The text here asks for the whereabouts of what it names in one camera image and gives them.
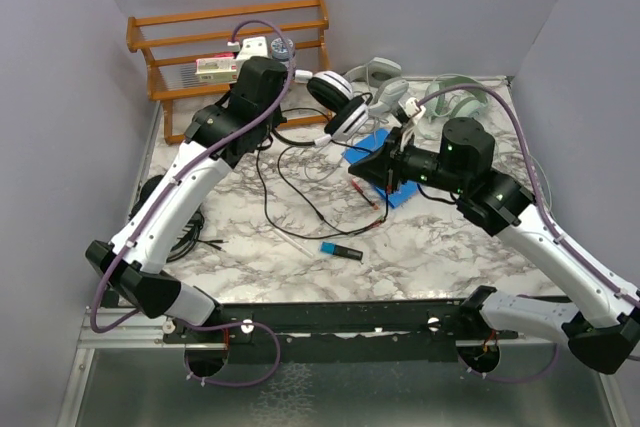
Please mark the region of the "black white headphones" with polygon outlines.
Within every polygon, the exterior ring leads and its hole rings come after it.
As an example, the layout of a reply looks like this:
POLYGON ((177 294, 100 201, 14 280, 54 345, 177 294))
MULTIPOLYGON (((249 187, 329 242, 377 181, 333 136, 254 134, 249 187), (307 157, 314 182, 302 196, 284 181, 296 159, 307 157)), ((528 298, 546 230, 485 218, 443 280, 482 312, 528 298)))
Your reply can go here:
POLYGON ((285 145, 293 147, 324 147, 330 142, 342 143, 353 137, 369 119, 369 106, 365 94, 356 95, 351 84, 334 71, 312 74, 296 71, 296 81, 306 81, 308 93, 323 107, 334 113, 325 125, 323 135, 313 141, 293 141, 277 132, 273 135, 285 145))

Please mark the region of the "black blue headphones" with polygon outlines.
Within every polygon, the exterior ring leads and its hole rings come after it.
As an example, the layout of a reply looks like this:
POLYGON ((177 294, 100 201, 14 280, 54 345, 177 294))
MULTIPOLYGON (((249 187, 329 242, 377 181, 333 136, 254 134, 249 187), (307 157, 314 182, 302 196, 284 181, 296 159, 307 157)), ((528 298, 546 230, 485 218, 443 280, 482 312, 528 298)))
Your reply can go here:
POLYGON ((225 173, 215 169, 200 169, 185 176, 181 183, 176 185, 172 175, 167 173, 138 211, 133 224, 129 223, 113 236, 114 246, 120 249, 127 244, 142 219, 151 211, 151 205, 160 197, 165 187, 170 186, 171 190, 154 210, 133 241, 133 246, 124 255, 125 261, 129 264, 138 262, 142 272, 159 273, 164 268, 169 251, 182 228, 209 191, 225 177, 225 173))

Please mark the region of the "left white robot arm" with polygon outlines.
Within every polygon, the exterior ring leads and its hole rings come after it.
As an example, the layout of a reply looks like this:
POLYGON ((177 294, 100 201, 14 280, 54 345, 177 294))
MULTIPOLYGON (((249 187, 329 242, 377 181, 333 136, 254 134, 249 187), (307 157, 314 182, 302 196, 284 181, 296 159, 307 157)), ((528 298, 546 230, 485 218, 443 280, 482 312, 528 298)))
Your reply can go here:
POLYGON ((149 318, 183 321, 199 341, 218 335, 218 303, 165 273, 166 259, 208 193, 280 122, 277 110, 293 77, 276 60, 252 57, 229 92, 194 114, 171 167, 134 217, 110 241, 87 248, 100 277, 95 305, 112 287, 149 318))

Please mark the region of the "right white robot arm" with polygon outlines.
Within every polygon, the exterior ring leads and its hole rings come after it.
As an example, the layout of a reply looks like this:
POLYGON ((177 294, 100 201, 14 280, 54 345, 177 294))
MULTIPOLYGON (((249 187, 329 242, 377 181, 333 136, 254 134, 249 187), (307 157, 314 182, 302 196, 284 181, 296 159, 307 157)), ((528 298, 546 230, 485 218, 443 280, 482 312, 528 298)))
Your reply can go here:
POLYGON ((416 182, 456 195, 468 222, 518 251, 568 298, 553 303, 481 286, 461 305, 467 336, 514 331, 560 344, 599 373, 616 373, 639 343, 638 287, 573 243, 529 189, 493 168, 494 149, 478 121, 454 118, 438 151, 415 146, 395 128, 348 171, 387 192, 416 182))

